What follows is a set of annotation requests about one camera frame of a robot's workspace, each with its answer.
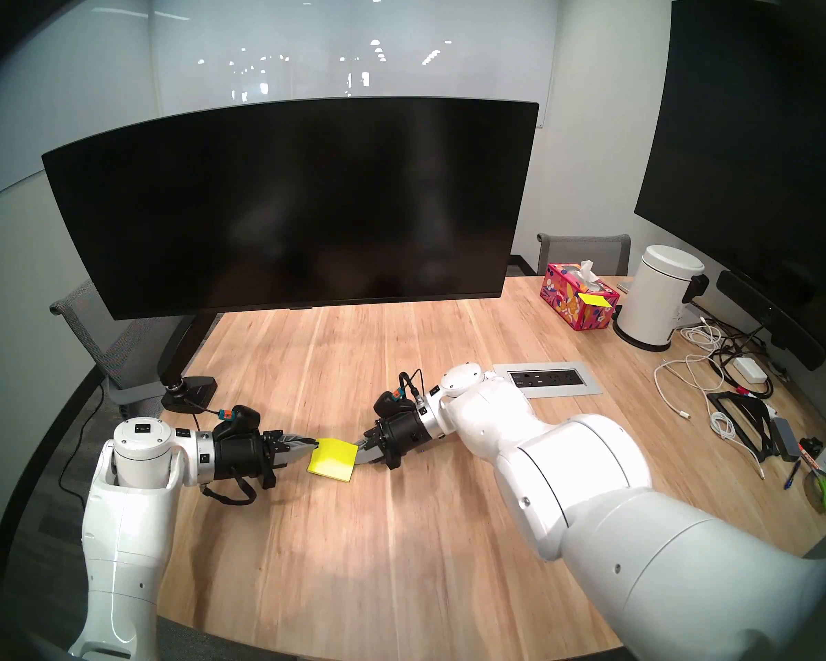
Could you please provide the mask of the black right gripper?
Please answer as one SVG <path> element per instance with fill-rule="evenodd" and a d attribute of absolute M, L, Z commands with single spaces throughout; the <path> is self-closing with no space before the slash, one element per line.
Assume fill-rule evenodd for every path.
<path fill-rule="evenodd" d="M 397 469 L 408 452 L 431 440 L 420 412 L 381 417 L 376 420 L 375 428 L 373 440 L 362 438 L 356 443 L 355 466 L 382 462 L 389 469 Z"/>

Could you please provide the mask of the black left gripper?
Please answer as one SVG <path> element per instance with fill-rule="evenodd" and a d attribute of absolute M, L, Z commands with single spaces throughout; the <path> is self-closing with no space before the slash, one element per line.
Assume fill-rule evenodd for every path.
<path fill-rule="evenodd" d="M 263 489 L 276 486 L 273 464 L 292 464 L 309 458 L 319 442 L 298 434 L 285 434 L 278 429 L 260 432 L 256 428 L 242 430 L 235 422 L 221 422 L 213 431 L 213 480 L 236 477 L 258 480 Z"/>

